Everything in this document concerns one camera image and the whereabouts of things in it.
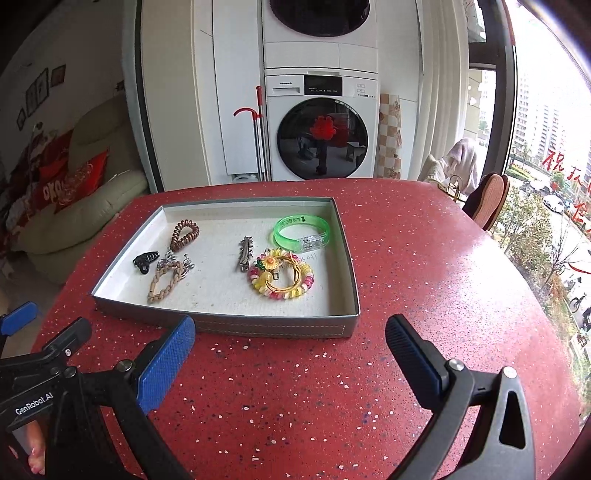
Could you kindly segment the person's left hand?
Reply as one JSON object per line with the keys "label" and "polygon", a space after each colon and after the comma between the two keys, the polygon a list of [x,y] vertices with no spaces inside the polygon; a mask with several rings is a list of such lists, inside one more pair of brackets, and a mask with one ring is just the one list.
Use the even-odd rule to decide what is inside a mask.
{"label": "person's left hand", "polygon": [[12,432],[12,436],[28,454],[28,465],[33,474],[45,474],[46,442],[38,421],[33,420]]}

